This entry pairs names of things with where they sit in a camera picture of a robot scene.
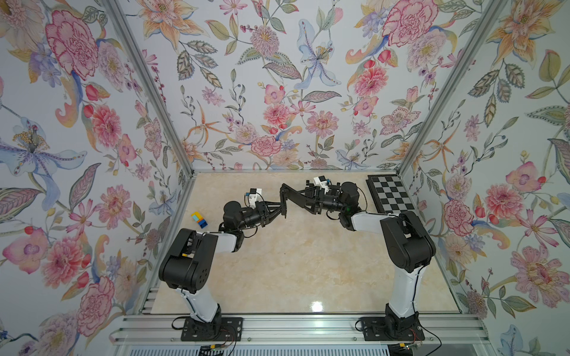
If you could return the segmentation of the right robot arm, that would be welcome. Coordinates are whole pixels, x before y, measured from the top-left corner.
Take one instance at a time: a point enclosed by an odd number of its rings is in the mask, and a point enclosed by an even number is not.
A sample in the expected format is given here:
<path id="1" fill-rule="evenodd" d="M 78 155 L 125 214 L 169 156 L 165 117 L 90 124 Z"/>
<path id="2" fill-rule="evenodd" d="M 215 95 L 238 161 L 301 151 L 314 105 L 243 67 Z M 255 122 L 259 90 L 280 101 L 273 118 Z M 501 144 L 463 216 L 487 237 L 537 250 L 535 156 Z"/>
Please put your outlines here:
<path id="1" fill-rule="evenodd" d="M 436 254 L 436 246 L 413 211 L 369 213 L 359 206 L 360 189 L 353 182 L 337 185 L 330 185 L 328 180 L 310 182 L 302 191 L 283 184 L 280 199 L 291 201 L 311 214 L 337 212 L 338 221 L 348 231 L 380 235 L 395 266 L 393 293 L 384 314 L 385 324 L 396 333 L 419 323 L 417 297 L 425 270 Z"/>

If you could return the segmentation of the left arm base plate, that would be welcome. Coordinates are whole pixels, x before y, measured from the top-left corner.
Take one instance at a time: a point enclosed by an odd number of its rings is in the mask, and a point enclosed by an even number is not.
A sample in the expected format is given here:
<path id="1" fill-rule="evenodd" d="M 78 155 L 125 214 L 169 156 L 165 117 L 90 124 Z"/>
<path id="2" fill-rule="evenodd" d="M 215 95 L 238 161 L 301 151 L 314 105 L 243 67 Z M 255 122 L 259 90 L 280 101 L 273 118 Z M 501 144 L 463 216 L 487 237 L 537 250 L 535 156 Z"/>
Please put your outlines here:
<path id="1" fill-rule="evenodd" d="M 204 323 L 188 317 L 180 338 L 185 342 L 241 341 L 243 322 L 242 317 L 222 317 L 219 320 L 213 320 L 212 323 Z"/>

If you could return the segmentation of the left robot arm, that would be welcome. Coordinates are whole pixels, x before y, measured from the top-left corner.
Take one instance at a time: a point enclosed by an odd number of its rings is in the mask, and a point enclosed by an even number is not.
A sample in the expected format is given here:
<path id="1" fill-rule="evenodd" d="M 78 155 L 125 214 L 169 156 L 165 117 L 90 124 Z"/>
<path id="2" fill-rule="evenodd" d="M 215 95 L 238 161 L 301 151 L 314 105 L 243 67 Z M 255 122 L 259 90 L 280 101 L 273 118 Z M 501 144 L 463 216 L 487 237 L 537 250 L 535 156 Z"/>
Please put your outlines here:
<path id="1" fill-rule="evenodd" d="M 222 328 L 221 307 L 207 286 L 215 256 L 238 252 L 246 239 L 246 230 L 264 227 L 285 213 L 285 203 L 262 200 L 253 207 L 243 207 L 231 201 L 224 206 L 223 222 L 217 231 L 183 228 L 178 232 L 160 265 L 159 279 L 188 304 L 191 326 L 209 334 Z"/>

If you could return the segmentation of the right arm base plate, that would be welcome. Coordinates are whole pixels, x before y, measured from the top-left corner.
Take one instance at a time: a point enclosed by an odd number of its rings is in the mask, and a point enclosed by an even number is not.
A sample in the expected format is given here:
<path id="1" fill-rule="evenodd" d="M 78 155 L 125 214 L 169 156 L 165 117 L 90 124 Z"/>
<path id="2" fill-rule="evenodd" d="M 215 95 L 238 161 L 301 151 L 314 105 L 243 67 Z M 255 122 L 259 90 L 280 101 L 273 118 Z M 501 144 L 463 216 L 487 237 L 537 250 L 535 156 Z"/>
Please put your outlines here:
<path id="1" fill-rule="evenodd" d="M 365 341 L 424 341 L 424 329 L 416 315 L 407 318 L 393 316 L 363 317 L 355 327 L 363 334 Z"/>

